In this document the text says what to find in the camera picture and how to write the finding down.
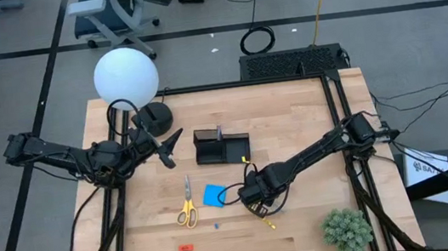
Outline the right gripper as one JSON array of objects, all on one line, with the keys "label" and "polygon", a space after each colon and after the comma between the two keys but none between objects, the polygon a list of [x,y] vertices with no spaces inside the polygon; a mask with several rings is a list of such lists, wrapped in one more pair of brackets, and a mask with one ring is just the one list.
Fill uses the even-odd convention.
[{"label": "right gripper", "polygon": [[283,192],[282,179],[276,173],[277,169],[278,166],[275,165],[262,168],[259,172],[250,172],[243,187],[238,190],[241,202],[255,216],[260,215],[264,218],[268,209],[253,204],[262,203],[271,206]]}]

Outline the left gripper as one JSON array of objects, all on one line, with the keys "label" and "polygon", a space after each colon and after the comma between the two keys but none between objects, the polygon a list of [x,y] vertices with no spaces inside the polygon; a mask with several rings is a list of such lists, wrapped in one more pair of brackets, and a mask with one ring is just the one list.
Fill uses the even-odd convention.
[{"label": "left gripper", "polygon": [[176,167],[176,163],[174,163],[171,156],[180,135],[183,133],[182,128],[176,130],[175,133],[171,134],[162,143],[157,141],[154,136],[147,133],[143,128],[134,128],[132,131],[134,150],[138,164],[144,163],[150,156],[157,154],[164,166],[169,169]]}]

